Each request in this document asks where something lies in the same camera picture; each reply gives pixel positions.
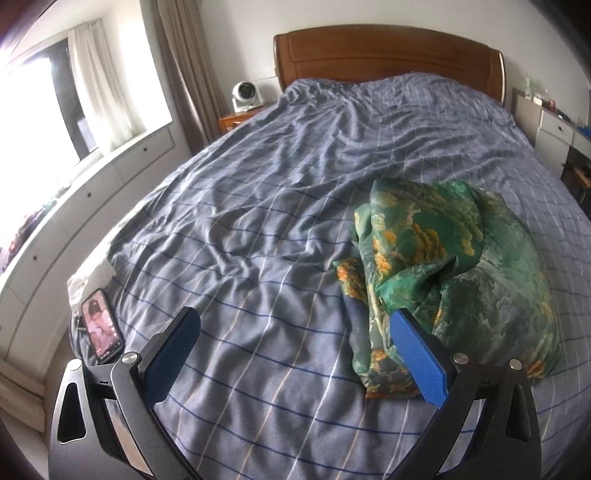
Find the white desk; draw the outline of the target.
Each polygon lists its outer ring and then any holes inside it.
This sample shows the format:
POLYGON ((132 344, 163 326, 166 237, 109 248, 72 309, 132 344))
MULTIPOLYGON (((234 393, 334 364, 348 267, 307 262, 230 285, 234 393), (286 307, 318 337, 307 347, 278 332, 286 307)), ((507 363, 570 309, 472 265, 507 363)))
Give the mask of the white desk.
POLYGON ((591 214, 590 154, 590 139, 576 130, 561 176, 561 181, 587 217, 591 214))

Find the smartphone with lit screen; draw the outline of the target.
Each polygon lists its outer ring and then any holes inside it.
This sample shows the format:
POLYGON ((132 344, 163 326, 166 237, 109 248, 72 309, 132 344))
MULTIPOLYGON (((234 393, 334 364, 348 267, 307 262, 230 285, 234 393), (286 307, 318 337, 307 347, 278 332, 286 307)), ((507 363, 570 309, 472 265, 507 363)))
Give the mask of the smartphone with lit screen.
POLYGON ((98 364, 109 363, 124 349, 103 289, 95 290, 81 305, 82 320, 98 364))

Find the blue striped bed cover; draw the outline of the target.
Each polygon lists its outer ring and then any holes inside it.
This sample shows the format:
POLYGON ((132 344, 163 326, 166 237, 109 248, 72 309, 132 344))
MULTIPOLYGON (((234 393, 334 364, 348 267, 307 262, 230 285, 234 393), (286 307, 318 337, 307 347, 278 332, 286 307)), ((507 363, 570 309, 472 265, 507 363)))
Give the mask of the blue striped bed cover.
POLYGON ((527 225, 551 284, 559 360, 534 386, 542 473, 590 474, 590 222, 513 117, 455 81, 301 80, 170 174, 98 246, 129 350, 185 306, 202 333, 166 431, 207 479, 382 479, 432 416, 370 399, 332 264, 377 180, 462 180, 527 225))

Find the white bedside cabinet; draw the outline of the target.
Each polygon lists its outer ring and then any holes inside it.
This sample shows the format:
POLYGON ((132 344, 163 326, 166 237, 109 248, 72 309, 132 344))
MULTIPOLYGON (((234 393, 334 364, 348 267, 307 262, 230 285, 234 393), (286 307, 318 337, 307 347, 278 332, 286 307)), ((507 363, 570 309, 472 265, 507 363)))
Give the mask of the white bedside cabinet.
POLYGON ((517 126, 532 144, 545 167, 561 178, 574 137, 574 129, 543 106, 513 89, 512 115, 517 126))

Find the white sheer curtain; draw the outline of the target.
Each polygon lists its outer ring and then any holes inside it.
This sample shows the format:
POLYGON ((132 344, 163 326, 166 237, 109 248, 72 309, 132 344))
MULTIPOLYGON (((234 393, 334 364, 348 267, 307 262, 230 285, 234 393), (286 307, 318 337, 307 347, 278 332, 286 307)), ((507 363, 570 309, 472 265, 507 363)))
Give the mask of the white sheer curtain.
POLYGON ((142 132, 126 101, 114 68, 101 20, 69 31, 68 50, 74 85, 90 133, 103 154, 142 132))

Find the small white desk fan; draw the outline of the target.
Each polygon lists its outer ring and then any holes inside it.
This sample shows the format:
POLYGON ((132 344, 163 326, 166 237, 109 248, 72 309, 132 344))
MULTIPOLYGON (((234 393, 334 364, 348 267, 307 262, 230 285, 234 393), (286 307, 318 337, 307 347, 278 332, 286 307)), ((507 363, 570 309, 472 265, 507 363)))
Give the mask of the small white desk fan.
POLYGON ((238 82, 233 86, 231 102, 236 114, 245 113, 263 106, 256 84, 247 81, 238 82))

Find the green floral patterned jacket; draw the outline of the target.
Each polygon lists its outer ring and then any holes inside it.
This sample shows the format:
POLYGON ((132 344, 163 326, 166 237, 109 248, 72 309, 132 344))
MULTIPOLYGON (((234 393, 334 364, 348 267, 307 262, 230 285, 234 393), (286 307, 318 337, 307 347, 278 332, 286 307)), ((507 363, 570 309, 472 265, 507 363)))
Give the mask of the green floral patterned jacket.
POLYGON ((407 309, 451 352, 518 359, 528 378, 560 358, 554 299, 536 242, 497 193, 455 180, 379 179, 353 214, 356 255, 335 261, 353 371, 370 398, 418 394, 390 317, 407 309))

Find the brown wooden headboard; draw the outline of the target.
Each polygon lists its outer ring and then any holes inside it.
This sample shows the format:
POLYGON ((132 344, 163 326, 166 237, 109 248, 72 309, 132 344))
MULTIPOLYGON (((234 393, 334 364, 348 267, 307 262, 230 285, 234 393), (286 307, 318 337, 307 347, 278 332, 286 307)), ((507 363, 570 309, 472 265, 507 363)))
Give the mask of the brown wooden headboard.
POLYGON ((453 79, 505 102, 507 79, 501 51, 430 29, 402 25, 332 25, 290 31, 273 38, 281 89, 315 78, 363 83, 413 72, 453 79))

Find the beige curtain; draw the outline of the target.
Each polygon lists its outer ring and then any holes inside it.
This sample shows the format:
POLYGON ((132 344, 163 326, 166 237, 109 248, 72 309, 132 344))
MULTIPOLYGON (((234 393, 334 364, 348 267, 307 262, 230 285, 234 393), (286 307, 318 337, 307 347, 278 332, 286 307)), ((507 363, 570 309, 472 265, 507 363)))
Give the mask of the beige curtain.
POLYGON ((226 103, 214 74, 197 1, 157 1, 155 23, 166 76, 190 151, 221 137, 226 103))

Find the white window-side drawer cabinet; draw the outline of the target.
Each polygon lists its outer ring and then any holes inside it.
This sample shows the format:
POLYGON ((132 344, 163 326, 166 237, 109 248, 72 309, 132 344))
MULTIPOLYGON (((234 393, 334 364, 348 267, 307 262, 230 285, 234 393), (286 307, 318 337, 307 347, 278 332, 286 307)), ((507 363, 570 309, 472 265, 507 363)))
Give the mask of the white window-side drawer cabinet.
POLYGON ((76 179, 1 276, 1 405, 40 428, 38 401, 69 317, 67 281, 106 233, 190 156, 173 124, 76 179))

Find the wooden nightstand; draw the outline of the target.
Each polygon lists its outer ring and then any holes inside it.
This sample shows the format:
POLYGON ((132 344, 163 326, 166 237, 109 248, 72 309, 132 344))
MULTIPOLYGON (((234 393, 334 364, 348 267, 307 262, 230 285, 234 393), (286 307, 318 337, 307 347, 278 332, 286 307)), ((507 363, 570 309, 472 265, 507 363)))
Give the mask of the wooden nightstand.
POLYGON ((263 104, 263 106, 253 108, 245 112, 232 113, 222 118, 219 118, 218 127, 219 130, 221 130, 221 134, 228 134, 228 132, 235 129, 239 125, 242 125, 242 123, 245 123, 247 120, 249 120, 253 116, 256 116, 268 107, 270 107, 270 104, 263 104))

